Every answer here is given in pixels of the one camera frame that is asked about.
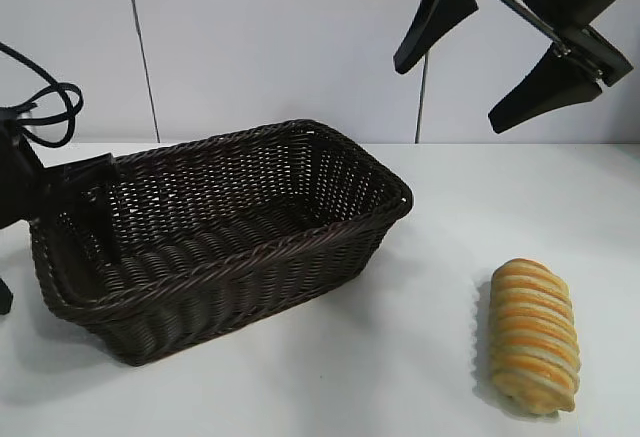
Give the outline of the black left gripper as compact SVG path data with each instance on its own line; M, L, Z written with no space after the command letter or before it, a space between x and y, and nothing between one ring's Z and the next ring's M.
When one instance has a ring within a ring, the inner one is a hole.
M1 123L1 228L51 212L45 202L45 167L12 121ZM109 263L120 262L109 204L109 190L119 181L111 153L62 166L66 207L93 233ZM14 295L0 279L0 315L10 313Z

